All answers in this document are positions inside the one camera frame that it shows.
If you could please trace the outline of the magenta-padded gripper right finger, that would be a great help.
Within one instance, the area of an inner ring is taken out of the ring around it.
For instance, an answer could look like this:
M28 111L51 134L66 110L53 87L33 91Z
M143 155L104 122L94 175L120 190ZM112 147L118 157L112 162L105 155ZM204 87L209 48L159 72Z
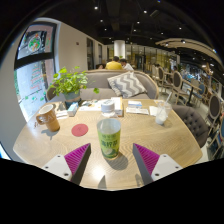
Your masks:
M182 169L168 154L159 155L136 143L133 144L133 155L145 185Z

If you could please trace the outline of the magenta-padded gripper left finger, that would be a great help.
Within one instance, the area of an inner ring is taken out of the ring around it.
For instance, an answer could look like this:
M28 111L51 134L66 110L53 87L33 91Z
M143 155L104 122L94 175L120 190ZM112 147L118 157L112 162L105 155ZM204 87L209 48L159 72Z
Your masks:
M90 154L91 144L87 143L66 155L56 155L42 169L79 185Z

